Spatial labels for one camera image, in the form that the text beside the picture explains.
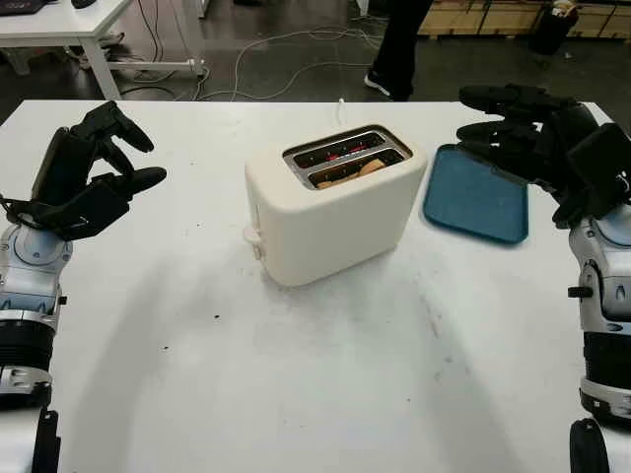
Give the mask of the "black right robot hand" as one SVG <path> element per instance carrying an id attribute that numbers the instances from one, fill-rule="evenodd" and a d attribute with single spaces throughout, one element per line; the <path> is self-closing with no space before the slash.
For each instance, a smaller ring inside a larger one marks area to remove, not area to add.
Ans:
<path id="1" fill-rule="evenodd" d="M 570 165 L 569 154 L 598 129 L 586 106 L 515 84 L 462 87 L 458 99 L 501 118 L 462 126 L 456 132 L 457 145 L 503 177 L 548 192 L 558 204 L 552 217 L 557 228 L 580 223 L 587 190 Z"/>

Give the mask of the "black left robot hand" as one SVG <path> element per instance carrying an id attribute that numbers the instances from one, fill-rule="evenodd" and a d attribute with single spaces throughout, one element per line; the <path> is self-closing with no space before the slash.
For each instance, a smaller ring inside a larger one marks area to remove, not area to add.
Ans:
<path id="1" fill-rule="evenodd" d="M 113 167 L 115 174 L 106 174 L 104 179 L 111 178 L 127 200 L 166 178 L 163 168 L 135 169 L 112 141 L 114 137 L 143 153 L 154 150 L 146 133 L 115 101 L 107 101 L 89 111 L 80 123 L 55 132 L 36 175 L 32 199 L 50 206 L 69 202 L 88 187 L 89 174 L 98 160 Z"/>

